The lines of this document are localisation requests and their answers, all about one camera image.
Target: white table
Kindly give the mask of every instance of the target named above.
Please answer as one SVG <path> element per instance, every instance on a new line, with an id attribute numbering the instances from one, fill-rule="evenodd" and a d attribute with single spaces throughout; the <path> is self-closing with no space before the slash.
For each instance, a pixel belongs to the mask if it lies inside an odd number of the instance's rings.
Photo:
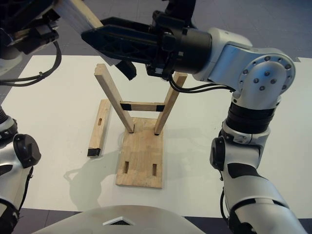
<path id="1" fill-rule="evenodd" d="M 34 56 L 21 77 L 49 69 L 54 56 Z M 293 86 L 282 96 L 271 122 L 259 168 L 270 179 L 298 218 L 312 218 L 312 59 L 296 63 Z M 231 94 L 216 90 L 180 94 L 164 129 L 163 189 L 115 185 L 124 126 L 112 109 L 100 158 L 87 149 L 101 99 L 106 98 L 93 76 L 98 56 L 63 56 L 60 67 L 40 83 L 13 88 L 3 109 L 17 119 L 19 132 L 33 136 L 42 158 L 30 181 L 25 208 L 85 211 L 118 204 L 164 208 L 180 215 L 220 217 L 222 183 L 209 164 L 210 144 L 227 116 Z M 111 75 L 126 101 L 162 102 L 169 84 L 138 76 L 128 81 L 115 67 Z M 201 84 L 191 76 L 186 86 Z M 157 113 L 131 112 L 156 118 Z"/>

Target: wooden leg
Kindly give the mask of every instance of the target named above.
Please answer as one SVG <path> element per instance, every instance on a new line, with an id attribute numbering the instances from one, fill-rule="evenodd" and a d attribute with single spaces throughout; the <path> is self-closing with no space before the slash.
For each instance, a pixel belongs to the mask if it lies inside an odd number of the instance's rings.
<path id="1" fill-rule="evenodd" d="M 97 112 L 97 118 L 94 123 L 89 149 L 88 149 L 88 157 L 96 157 L 99 156 L 99 153 L 102 149 L 103 143 L 104 143 L 104 135 L 105 135 L 105 129 L 107 126 L 107 117 L 111 110 L 111 103 L 108 99 L 101 100 L 98 112 Z"/>
<path id="2" fill-rule="evenodd" d="M 94 73 L 96 79 L 98 80 L 100 86 L 105 92 L 107 98 L 111 102 L 112 106 L 116 110 L 120 120 L 129 133 L 134 131 L 134 123 L 127 111 L 124 111 L 120 105 L 122 101 L 121 96 L 118 92 L 115 83 L 107 70 L 105 64 L 98 64 Z"/>
<path id="3" fill-rule="evenodd" d="M 102 27 L 103 24 L 82 0 L 58 0 L 53 8 L 79 35 L 83 32 Z M 118 59 L 100 55 L 109 65 L 116 65 Z"/>
<path id="4" fill-rule="evenodd" d="M 187 77 L 187 74 L 176 72 L 174 81 L 176 82 L 177 85 L 183 86 L 186 80 L 186 77 Z M 165 99 L 165 108 L 163 112 L 159 114 L 156 125 L 155 125 L 155 135 L 159 135 L 161 133 L 167 121 L 167 118 L 176 102 L 178 95 L 179 95 L 179 92 L 175 91 L 172 87 L 169 88 L 169 91 Z"/>

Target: wooden stick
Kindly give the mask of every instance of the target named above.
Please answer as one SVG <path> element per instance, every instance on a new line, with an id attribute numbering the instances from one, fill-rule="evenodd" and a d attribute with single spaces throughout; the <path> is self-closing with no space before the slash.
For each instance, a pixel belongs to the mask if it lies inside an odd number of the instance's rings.
<path id="1" fill-rule="evenodd" d="M 125 111 L 157 111 L 162 112 L 165 107 L 163 102 L 132 102 L 121 101 L 120 105 Z"/>
<path id="2" fill-rule="evenodd" d="M 61 16 L 76 32 L 81 35 L 84 31 L 102 27 L 103 24 L 84 4 L 82 0 L 58 0 L 54 10 Z M 118 59 L 109 58 L 104 54 L 99 55 L 111 66 L 120 62 Z"/>
<path id="3" fill-rule="evenodd" d="M 107 126 L 107 117 L 110 110 L 111 103 L 109 102 L 109 100 L 108 99 L 101 100 L 98 107 L 97 118 L 94 123 L 89 143 L 88 157 L 99 156 L 99 153 L 104 143 L 105 129 Z"/>
<path id="4" fill-rule="evenodd" d="M 176 82 L 178 86 L 182 87 L 186 80 L 186 77 L 187 77 L 187 74 L 176 72 L 174 81 Z M 159 114 L 156 125 L 155 125 L 155 135 L 159 135 L 161 133 L 161 130 L 163 129 L 167 121 L 167 118 L 174 106 L 174 103 L 176 102 L 178 95 L 179 95 L 179 92 L 175 91 L 172 87 L 169 88 L 169 91 L 165 99 L 165 108 L 163 112 Z"/>
<path id="5" fill-rule="evenodd" d="M 105 64 L 98 64 L 95 73 L 96 79 L 98 80 L 100 86 L 102 87 L 103 91 L 105 92 L 107 98 L 111 102 L 112 106 L 116 110 L 120 120 L 122 121 L 125 128 L 128 130 L 129 133 L 133 133 L 134 131 L 134 124 L 133 121 L 127 111 L 124 111 L 120 105 L 122 101 L 121 96 L 118 92 L 117 87 L 107 70 Z"/>

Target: gray floor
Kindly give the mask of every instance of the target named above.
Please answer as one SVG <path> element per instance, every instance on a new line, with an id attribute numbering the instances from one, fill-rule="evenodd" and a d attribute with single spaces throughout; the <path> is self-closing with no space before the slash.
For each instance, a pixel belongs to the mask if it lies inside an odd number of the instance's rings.
<path id="1" fill-rule="evenodd" d="M 85 0 L 85 3 L 100 19 L 116 16 L 146 24 L 152 22 L 154 10 L 164 10 L 167 5 L 161 0 Z M 279 48 L 295 61 L 297 57 L 312 58 L 312 0 L 197 0 L 193 22 L 201 30 L 218 27 L 242 34 L 255 47 Z M 97 55 L 63 20 L 59 21 L 58 33 L 63 55 Z M 52 45 L 35 53 L 54 54 Z M 1 78 L 18 77 L 31 56 L 25 56 L 21 64 Z M 9 87 L 0 87 L 0 103 L 9 90 Z M 74 214 L 23 209 L 14 233 L 31 233 Z M 216 225 L 221 219 L 188 219 L 206 233 L 229 233 L 225 225 Z M 312 233 L 311 220 L 301 222 Z"/>

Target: wooden plank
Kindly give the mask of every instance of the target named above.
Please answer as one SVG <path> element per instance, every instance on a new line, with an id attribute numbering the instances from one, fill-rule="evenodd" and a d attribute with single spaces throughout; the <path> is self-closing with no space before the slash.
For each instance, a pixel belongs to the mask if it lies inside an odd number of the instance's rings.
<path id="1" fill-rule="evenodd" d="M 156 119 L 133 120 L 135 132 L 124 133 L 116 184 L 162 188 L 163 133 L 155 136 Z"/>
<path id="2" fill-rule="evenodd" d="M 165 108 L 163 102 L 133 102 L 121 101 L 121 107 L 126 111 L 157 111 L 162 112 Z"/>
<path id="3" fill-rule="evenodd" d="M 134 124 L 133 121 L 127 111 L 124 111 L 120 105 L 122 101 L 121 96 L 118 92 L 115 83 L 107 70 L 105 64 L 98 64 L 95 73 L 94 73 L 97 81 L 105 92 L 107 98 L 111 102 L 112 106 L 116 110 L 121 122 L 125 125 L 125 128 L 129 133 L 133 133 Z"/>
<path id="4" fill-rule="evenodd" d="M 186 80 L 186 77 L 187 77 L 187 74 L 176 72 L 174 76 L 174 81 L 176 82 L 177 85 L 182 87 Z M 169 91 L 165 99 L 165 108 L 163 112 L 159 114 L 156 125 L 155 125 L 156 135 L 159 135 L 161 133 L 167 121 L 167 118 L 176 102 L 178 95 L 179 95 L 179 92 L 175 91 L 172 87 L 169 88 Z"/>
<path id="5" fill-rule="evenodd" d="M 57 4 L 54 6 L 54 10 L 78 32 L 79 35 L 84 31 L 103 26 L 101 21 L 82 0 L 58 0 Z M 120 60 L 109 58 L 102 53 L 99 53 L 99 55 L 109 65 L 116 65 L 120 62 Z"/>
<path id="6" fill-rule="evenodd" d="M 97 118 L 94 123 L 89 148 L 88 148 L 88 157 L 95 157 L 99 156 L 99 153 L 102 149 L 103 143 L 104 143 L 104 137 L 105 137 L 105 130 L 107 126 L 107 118 L 108 114 L 111 110 L 111 103 L 108 99 L 101 100 L 98 112 L 97 112 Z"/>

